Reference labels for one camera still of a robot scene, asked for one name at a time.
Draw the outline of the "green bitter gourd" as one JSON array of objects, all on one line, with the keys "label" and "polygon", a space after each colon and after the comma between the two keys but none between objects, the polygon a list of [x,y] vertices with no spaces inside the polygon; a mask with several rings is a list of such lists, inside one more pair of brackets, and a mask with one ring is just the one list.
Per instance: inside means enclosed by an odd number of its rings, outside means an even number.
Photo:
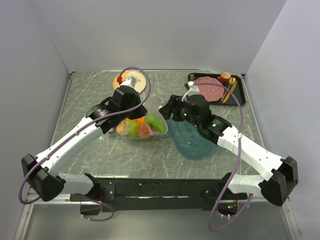
[{"label": "green bitter gourd", "polygon": [[146,121],[154,128],[156,131],[164,134],[166,132],[165,124],[158,119],[155,115],[149,114],[146,117]]}]

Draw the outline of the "clear pink-dotted zip bag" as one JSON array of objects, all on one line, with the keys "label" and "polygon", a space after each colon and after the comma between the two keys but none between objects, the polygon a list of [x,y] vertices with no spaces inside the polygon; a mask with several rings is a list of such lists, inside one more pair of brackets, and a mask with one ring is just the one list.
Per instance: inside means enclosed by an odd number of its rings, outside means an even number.
[{"label": "clear pink-dotted zip bag", "polygon": [[160,113],[148,112],[137,119],[125,118],[108,133],[111,136],[121,136],[133,140],[142,140],[162,136],[168,132],[168,125]]}]

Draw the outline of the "orange pumpkin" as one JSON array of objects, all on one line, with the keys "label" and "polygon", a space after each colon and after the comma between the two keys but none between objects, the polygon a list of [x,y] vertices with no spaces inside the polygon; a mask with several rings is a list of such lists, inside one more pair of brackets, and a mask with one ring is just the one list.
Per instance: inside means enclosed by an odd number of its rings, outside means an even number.
[{"label": "orange pumpkin", "polygon": [[147,122],[145,117],[139,118],[137,123],[137,133],[139,137],[149,136],[153,132],[153,127]]}]

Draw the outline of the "green apple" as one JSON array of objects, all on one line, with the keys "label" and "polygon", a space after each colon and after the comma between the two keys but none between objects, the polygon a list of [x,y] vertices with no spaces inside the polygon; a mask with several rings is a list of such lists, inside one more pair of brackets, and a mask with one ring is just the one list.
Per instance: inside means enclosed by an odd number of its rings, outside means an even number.
[{"label": "green apple", "polygon": [[127,126],[128,135],[131,137],[136,137],[138,135],[138,126],[139,124],[136,121],[129,122]]}]

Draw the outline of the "yellow bell pepper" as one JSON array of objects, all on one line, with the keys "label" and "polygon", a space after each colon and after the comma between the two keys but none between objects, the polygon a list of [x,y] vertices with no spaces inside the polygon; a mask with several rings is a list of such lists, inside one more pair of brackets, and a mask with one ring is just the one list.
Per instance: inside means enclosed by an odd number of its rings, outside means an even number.
[{"label": "yellow bell pepper", "polygon": [[127,126],[129,125],[129,122],[137,122],[137,121],[131,120],[131,119],[125,119],[125,120],[123,120],[123,121],[116,127],[117,133],[119,133],[120,135],[128,135]]}]

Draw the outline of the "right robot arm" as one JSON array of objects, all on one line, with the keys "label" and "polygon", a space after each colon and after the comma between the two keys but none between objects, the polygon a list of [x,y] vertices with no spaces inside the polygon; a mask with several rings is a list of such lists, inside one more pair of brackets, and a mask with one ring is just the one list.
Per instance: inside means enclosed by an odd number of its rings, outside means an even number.
[{"label": "right robot arm", "polygon": [[219,195],[230,199],[235,194],[262,195],[269,203],[282,206],[299,182],[297,161],[274,154],[240,133],[229,121],[211,112],[205,97],[199,94],[172,95],[159,107],[165,120],[188,122],[206,140],[224,148],[257,171],[257,175],[230,175],[219,186]]}]

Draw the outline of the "teal transparent food tray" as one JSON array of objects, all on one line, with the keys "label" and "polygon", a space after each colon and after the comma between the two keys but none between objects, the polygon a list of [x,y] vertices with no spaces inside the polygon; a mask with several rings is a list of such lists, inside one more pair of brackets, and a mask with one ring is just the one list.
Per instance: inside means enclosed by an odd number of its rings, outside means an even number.
[{"label": "teal transparent food tray", "polygon": [[208,157],[219,150],[219,146],[203,138],[195,126],[187,121],[174,121],[173,112],[166,119],[168,134],[178,152],[187,159],[197,160]]}]

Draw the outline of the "cream and orange plate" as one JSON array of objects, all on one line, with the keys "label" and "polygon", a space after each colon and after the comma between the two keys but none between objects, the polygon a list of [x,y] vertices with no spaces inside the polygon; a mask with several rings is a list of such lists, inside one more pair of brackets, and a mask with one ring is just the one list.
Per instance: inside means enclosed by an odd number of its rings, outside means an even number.
[{"label": "cream and orange plate", "polygon": [[[145,76],[138,71],[126,70],[121,76],[124,79],[130,76],[133,76],[136,79],[136,84],[134,89],[139,94],[142,93],[147,86],[147,80]],[[117,83],[117,77],[119,77],[119,74],[113,79],[113,82],[112,82],[112,87],[114,90],[119,87],[119,84]]]}]

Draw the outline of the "gold fork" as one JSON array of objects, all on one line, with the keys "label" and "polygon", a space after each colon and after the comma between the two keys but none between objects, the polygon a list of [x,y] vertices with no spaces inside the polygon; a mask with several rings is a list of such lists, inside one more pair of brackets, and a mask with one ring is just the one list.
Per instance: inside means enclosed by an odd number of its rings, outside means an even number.
[{"label": "gold fork", "polygon": [[195,80],[195,74],[194,74],[194,73],[191,73],[191,74],[189,75],[189,80],[190,80],[190,81],[194,81],[194,80]]}]

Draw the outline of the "pink polka dot plate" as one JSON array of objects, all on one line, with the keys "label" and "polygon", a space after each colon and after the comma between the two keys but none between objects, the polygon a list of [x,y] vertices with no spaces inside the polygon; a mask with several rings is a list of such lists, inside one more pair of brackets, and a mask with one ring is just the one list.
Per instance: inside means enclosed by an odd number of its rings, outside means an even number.
[{"label": "pink polka dot plate", "polygon": [[219,101],[225,92],[225,89],[222,87],[222,83],[216,78],[209,76],[198,78],[194,81],[194,84],[198,87],[199,94],[204,96],[208,102]]}]

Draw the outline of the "orange cup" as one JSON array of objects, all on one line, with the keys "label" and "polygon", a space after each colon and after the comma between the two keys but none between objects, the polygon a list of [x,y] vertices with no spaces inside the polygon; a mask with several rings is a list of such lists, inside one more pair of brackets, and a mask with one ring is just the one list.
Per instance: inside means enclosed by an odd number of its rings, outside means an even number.
[{"label": "orange cup", "polygon": [[226,84],[231,77],[232,77],[232,75],[228,71],[223,71],[220,73],[217,80],[222,84]]}]

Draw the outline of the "gold spoon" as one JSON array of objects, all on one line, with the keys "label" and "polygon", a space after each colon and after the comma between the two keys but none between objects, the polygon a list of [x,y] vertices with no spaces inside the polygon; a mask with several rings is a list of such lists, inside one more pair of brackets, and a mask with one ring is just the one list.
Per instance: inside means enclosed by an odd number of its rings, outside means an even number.
[{"label": "gold spoon", "polygon": [[237,86],[237,79],[235,77],[231,77],[229,80],[228,80],[228,88],[226,90],[226,93],[229,93],[229,92],[233,92]]}]

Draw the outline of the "black rectangular tray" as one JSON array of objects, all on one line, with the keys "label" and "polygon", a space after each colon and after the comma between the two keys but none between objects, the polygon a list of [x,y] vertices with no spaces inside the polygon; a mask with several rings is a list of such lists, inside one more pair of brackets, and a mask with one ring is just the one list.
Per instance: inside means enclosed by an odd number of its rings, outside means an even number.
[{"label": "black rectangular tray", "polygon": [[[217,73],[195,73],[195,72],[193,72],[190,74],[194,74],[194,81],[197,80],[198,78],[201,78],[201,77],[211,77],[211,78],[218,79],[218,77],[220,76],[220,74],[217,74]],[[188,82],[190,81],[190,74],[187,76]],[[243,89],[242,80],[237,75],[231,75],[231,77],[235,77],[237,80],[236,88],[234,89],[234,91],[232,93],[236,96],[240,105],[243,106],[246,103],[246,97],[245,97],[245,93],[244,93],[244,89]],[[228,88],[229,82],[222,84],[222,85],[225,86],[226,88]],[[221,106],[236,106],[237,105],[236,101],[234,100],[234,98],[231,95],[229,96],[226,103],[222,103],[221,99],[216,102],[209,102],[209,104],[210,105],[221,105]]]}]

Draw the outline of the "black base frame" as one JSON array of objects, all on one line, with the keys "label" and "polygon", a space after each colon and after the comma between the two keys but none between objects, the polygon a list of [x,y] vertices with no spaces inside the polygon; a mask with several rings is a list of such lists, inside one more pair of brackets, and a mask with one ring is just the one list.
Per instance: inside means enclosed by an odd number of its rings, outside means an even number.
[{"label": "black base frame", "polygon": [[98,178],[88,198],[102,201],[103,212],[201,209],[209,211],[227,182],[222,179]]}]

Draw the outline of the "aluminium rail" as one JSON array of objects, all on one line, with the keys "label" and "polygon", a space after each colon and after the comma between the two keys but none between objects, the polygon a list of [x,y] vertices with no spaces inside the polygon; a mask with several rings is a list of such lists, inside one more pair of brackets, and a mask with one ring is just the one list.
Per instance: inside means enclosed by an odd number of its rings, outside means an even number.
[{"label": "aluminium rail", "polygon": [[38,200],[48,202],[56,198],[60,194],[86,194],[88,192],[87,187],[84,184],[70,183],[54,184],[54,185],[32,185],[32,190],[37,196],[32,198],[27,196],[25,200],[28,204],[34,203]]}]

